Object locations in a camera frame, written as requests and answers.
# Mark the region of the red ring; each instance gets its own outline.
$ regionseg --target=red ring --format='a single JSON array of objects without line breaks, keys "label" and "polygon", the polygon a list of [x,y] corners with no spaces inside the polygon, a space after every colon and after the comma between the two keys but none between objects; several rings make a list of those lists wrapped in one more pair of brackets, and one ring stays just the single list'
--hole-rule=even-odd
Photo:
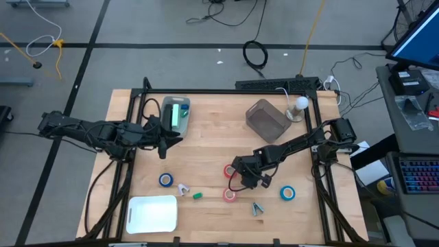
[{"label": "red ring", "polygon": [[224,191],[222,192],[222,198],[224,199],[224,201],[225,202],[234,202],[234,201],[236,201],[236,192],[232,191],[232,193],[233,193],[232,198],[228,198],[226,196],[227,191],[230,191],[230,190],[228,188],[225,188]]},{"label": "red ring", "polygon": [[232,167],[232,166],[230,164],[228,164],[224,167],[224,175],[226,178],[230,178],[232,176],[232,174],[227,173],[227,168],[229,168],[229,167]]}]

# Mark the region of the wooden table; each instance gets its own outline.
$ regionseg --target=wooden table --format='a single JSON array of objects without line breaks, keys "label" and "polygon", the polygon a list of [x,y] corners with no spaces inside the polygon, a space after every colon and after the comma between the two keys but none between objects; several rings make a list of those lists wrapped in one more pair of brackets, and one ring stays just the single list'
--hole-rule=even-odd
[{"label": "wooden table", "polygon": [[[130,90],[114,90],[108,108],[108,121],[126,117]],[[148,94],[162,102],[165,94]],[[157,152],[138,150],[132,177],[132,196],[174,195],[178,199],[178,225],[171,233],[149,233],[129,235],[124,231],[122,240],[127,242],[172,242],[179,236],[181,242],[202,243],[246,243],[269,244],[279,238],[282,244],[323,244],[322,223],[318,207],[317,191],[311,176],[311,155],[303,150],[289,156],[281,163],[268,189],[256,189],[238,193],[234,203],[224,202],[222,192],[228,179],[223,175],[225,164],[235,156],[252,154],[252,150],[267,143],[245,123],[245,111],[259,99],[264,98],[285,111],[287,101],[283,95],[180,95],[191,100],[189,130],[185,139],[168,150],[167,158],[160,160]],[[322,120],[340,117],[335,94],[330,91],[318,92]],[[309,107],[315,127],[312,106]],[[157,114],[154,104],[148,104],[145,112]],[[293,123],[276,141],[284,143],[307,132],[305,121]],[[351,165],[345,154],[339,154],[339,161]],[[106,154],[98,154],[91,181],[108,164]],[[353,173],[334,165],[333,180],[340,211],[364,239],[366,227],[359,203]],[[115,172],[113,165],[96,183],[90,201],[89,227],[101,217],[108,206],[108,199]],[[169,172],[174,177],[170,188],[161,187],[158,177]],[[239,178],[233,185],[240,186]],[[191,188],[188,196],[179,196],[177,185],[184,183]],[[296,197],[286,202],[279,196],[284,185],[296,190]],[[192,195],[203,193],[203,198],[194,200]],[[265,212],[254,217],[252,203],[258,202]],[[329,221],[333,223],[328,211]],[[110,236],[115,235],[119,210],[113,215]],[[78,226],[77,236],[84,235],[84,212]]]}]

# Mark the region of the white cable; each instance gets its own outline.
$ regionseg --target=white cable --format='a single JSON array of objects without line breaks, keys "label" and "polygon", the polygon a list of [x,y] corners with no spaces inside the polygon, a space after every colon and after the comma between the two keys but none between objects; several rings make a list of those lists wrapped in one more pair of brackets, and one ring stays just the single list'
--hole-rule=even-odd
[{"label": "white cable", "polygon": [[[327,89],[326,87],[326,83],[329,83],[329,86],[331,86],[332,81],[334,81],[337,84],[338,87],[338,91],[341,91],[342,89],[340,88],[340,83],[338,83],[337,79],[335,79],[335,77],[333,77],[332,75],[328,75],[328,78],[323,82],[323,88],[327,91],[329,89]],[[342,97],[338,96],[338,102],[337,105],[339,106],[340,103],[342,103]]]},{"label": "white cable", "polygon": [[282,89],[285,92],[285,95],[287,96],[287,101],[288,101],[288,106],[289,106],[289,97],[288,97],[288,93],[284,88],[276,88],[276,90]]},{"label": "white cable", "polygon": [[[57,24],[55,24],[55,23],[53,23],[53,22],[47,20],[46,18],[42,17],[39,13],[37,13],[37,11],[35,11],[34,7],[32,7],[32,5],[30,4],[29,0],[26,0],[26,2],[27,2],[27,4],[29,5],[30,9],[31,9],[32,11],[34,11],[34,13],[35,13],[37,16],[39,16],[41,19],[45,20],[46,22],[48,22],[48,23],[50,23],[50,24],[52,24],[52,25],[54,25],[54,26],[56,26],[57,28],[60,29],[60,34],[58,35],[57,38],[53,37],[52,35],[48,35],[48,34],[47,34],[47,35],[43,35],[43,36],[40,36],[40,37],[34,39],[33,41],[31,41],[29,44],[26,45],[26,54],[27,54],[28,56],[30,56],[30,57],[36,57],[36,56],[39,56],[39,55],[45,53],[45,52],[46,52],[46,51],[47,51],[47,50],[53,45],[53,42],[55,42],[55,41],[57,41],[58,39],[60,39],[60,37],[61,37],[61,33],[62,33],[62,28],[61,28],[59,25],[57,25]],[[40,52],[39,54],[31,55],[31,54],[29,53],[29,46],[31,46],[32,44],[34,44],[36,41],[38,41],[38,40],[40,40],[40,39],[42,39],[42,38],[46,38],[46,37],[50,37],[50,38],[52,39],[52,42],[50,43],[50,45],[49,45],[46,49],[44,49],[42,52]]]}]

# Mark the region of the blue screen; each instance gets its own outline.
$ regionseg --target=blue screen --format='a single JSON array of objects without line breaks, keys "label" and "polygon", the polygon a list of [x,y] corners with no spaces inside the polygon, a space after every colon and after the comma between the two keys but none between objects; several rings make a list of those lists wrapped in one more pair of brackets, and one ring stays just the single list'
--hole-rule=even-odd
[{"label": "blue screen", "polygon": [[439,68],[439,5],[405,38],[392,55]]}]

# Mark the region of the blue tape roll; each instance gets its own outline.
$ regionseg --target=blue tape roll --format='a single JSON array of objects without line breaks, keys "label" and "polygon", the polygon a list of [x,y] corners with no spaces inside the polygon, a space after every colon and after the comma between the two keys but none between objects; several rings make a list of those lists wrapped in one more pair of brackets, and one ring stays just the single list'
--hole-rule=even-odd
[{"label": "blue tape roll", "polygon": [[[166,178],[166,177],[168,177],[168,179],[169,179],[168,183],[164,183],[164,182],[163,182],[163,179]],[[174,182],[174,178],[172,178],[172,175],[171,175],[171,174],[165,173],[165,174],[161,174],[161,175],[158,177],[158,183],[159,183],[161,186],[163,186],[163,187],[170,187],[170,186],[172,185],[173,182]]]},{"label": "blue tape roll", "polygon": [[[285,190],[291,191],[291,196],[290,197],[285,195]],[[293,187],[291,187],[289,185],[282,187],[282,189],[281,189],[281,197],[282,197],[282,199],[284,199],[286,201],[289,201],[289,200],[293,200],[295,196],[296,196],[296,191],[293,189]]]}]

